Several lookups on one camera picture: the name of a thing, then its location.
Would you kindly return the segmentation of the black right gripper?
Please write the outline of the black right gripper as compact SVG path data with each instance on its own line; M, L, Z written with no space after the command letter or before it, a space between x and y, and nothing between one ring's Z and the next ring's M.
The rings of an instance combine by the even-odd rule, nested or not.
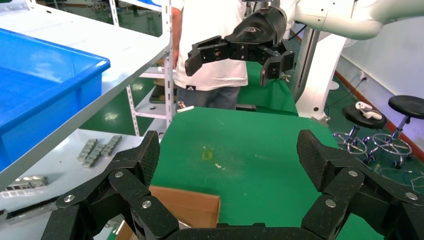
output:
M203 64L228 58L259 62L260 86L265 87L269 80L279 79L294 66L293 45L283 39L286 27L285 15L276 7L258 10L242 20L227 41L218 35L193 44L184 63L185 73L192 77Z

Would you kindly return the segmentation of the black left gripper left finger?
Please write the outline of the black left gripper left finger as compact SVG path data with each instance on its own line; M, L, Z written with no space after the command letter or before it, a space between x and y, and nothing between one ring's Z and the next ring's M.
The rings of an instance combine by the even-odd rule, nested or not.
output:
M177 218L149 189L159 155L159 135L148 131L139 146L118 152L103 172L56 200L42 239L91 240L116 216L140 240L177 232Z

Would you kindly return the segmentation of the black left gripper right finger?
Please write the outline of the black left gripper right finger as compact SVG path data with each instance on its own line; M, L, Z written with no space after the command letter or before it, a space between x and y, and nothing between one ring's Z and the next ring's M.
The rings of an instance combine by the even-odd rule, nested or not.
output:
M365 220L386 240L424 237L424 197L367 168L348 152L322 144L308 129L299 132L299 162L320 192L301 227L334 240L350 215Z

